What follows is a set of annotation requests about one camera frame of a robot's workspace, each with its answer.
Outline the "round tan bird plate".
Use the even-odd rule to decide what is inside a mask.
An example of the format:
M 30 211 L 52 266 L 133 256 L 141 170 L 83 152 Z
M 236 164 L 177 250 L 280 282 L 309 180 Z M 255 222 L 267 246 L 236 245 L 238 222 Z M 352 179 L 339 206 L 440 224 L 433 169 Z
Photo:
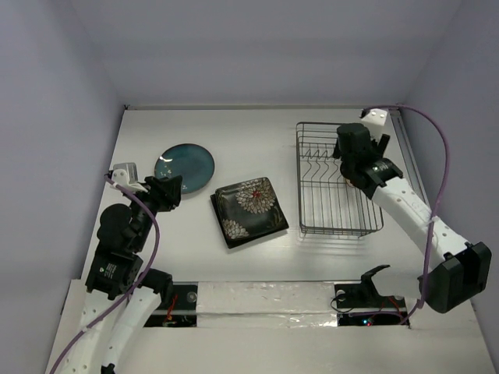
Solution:
M 347 178 L 345 179 L 345 183 L 352 188 L 356 188 L 356 186 Z

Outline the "round teal blue plate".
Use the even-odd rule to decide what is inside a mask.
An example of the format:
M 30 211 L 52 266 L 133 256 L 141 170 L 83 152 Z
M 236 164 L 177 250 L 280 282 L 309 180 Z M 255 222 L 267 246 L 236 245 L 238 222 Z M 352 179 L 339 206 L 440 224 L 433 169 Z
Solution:
M 182 177 L 182 193 L 201 190 L 212 179 L 215 162 L 212 154 L 203 146 L 183 143 L 167 149 L 154 165 L 156 178 Z

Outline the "square green glazed plate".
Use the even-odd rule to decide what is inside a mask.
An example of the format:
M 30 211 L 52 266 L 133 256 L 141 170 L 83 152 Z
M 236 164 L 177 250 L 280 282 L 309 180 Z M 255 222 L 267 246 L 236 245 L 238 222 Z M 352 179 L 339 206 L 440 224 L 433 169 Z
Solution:
M 224 196 L 217 193 L 210 198 L 222 237 L 229 249 L 289 228 L 279 204 L 263 213 L 249 213 L 243 208 L 236 208 L 235 205 L 239 204 L 230 199 L 228 203 L 223 203 Z

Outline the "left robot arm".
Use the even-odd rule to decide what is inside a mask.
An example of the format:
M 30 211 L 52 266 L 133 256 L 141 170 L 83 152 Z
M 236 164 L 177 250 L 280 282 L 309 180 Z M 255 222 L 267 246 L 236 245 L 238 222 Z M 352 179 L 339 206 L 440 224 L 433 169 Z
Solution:
M 55 359 L 52 373 L 120 373 L 152 312 L 173 299 L 172 275 L 152 267 L 161 237 L 157 214 L 181 202 L 182 178 L 147 177 L 134 164 L 104 177 L 130 203 L 101 214 L 98 244 L 85 281 L 79 330 Z

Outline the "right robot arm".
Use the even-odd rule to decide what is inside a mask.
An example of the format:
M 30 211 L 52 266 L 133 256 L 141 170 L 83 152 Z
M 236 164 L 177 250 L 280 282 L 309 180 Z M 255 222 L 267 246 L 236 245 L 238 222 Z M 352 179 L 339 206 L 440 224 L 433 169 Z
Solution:
M 418 279 L 425 303 L 444 314 L 482 292 L 492 252 L 483 242 L 469 242 L 432 216 L 402 171 L 384 157 L 390 137 L 382 135 L 376 141 L 360 123 L 340 125 L 336 133 L 333 157 L 341 162 L 341 175 L 388 213 L 429 256 L 428 269 Z

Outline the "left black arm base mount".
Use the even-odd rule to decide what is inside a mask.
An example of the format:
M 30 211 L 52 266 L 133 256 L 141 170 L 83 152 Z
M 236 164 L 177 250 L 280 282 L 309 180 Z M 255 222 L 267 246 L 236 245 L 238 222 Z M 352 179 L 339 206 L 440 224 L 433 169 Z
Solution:
M 198 283 L 174 283 L 169 304 L 152 312 L 145 327 L 196 327 Z

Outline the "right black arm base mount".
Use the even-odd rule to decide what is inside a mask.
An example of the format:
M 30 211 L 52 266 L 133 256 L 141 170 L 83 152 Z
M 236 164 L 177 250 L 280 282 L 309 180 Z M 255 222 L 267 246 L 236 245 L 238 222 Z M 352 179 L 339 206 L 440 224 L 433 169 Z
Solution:
M 380 295 L 373 276 L 387 269 L 379 265 L 368 270 L 357 281 L 336 283 L 330 307 L 336 312 L 338 326 L 396 326 L 410 324 L 404 298 Z

